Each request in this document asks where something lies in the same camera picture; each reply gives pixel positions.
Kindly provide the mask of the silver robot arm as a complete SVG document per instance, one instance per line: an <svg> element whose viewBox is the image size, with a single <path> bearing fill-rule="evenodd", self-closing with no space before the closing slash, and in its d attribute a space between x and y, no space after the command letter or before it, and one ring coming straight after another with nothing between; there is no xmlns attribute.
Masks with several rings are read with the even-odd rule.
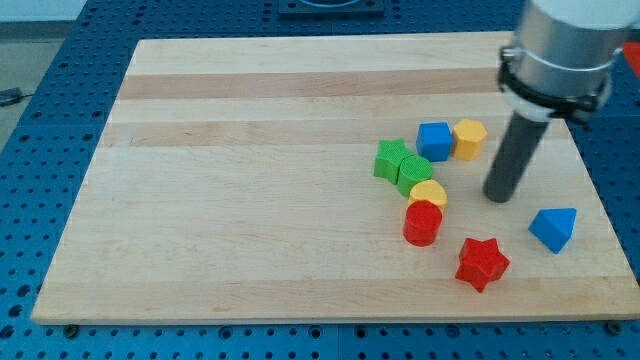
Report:
<svg viewBox="0 0 640 360"><path fill-rule="evenodd" d="M529 0L497 82L513 113L483 185L493 202L511 199L555 119L587 123L612 90L611 72L639 21L639 0Z"/></svg>

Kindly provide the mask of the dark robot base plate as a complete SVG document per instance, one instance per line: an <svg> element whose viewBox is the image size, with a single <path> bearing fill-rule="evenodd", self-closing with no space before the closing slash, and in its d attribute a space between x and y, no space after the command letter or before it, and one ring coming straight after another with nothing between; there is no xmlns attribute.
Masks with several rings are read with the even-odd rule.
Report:
<svg viewBox="0 0 640 360"><path fill-rule="evenodd" d="M277 0L281 18L374 15L385 12L384 0Z"/></svg>

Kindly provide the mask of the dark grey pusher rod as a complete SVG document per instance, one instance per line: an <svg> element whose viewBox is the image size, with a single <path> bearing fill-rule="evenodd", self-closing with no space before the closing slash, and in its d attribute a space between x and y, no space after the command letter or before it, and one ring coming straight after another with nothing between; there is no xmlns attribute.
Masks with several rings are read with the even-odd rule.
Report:
<svg viewBox="0 0 640 360"><path fill-rule="evenodd" d="M548 125L512 114L483 185L489 200L505 203L512 198Z"/></svg>

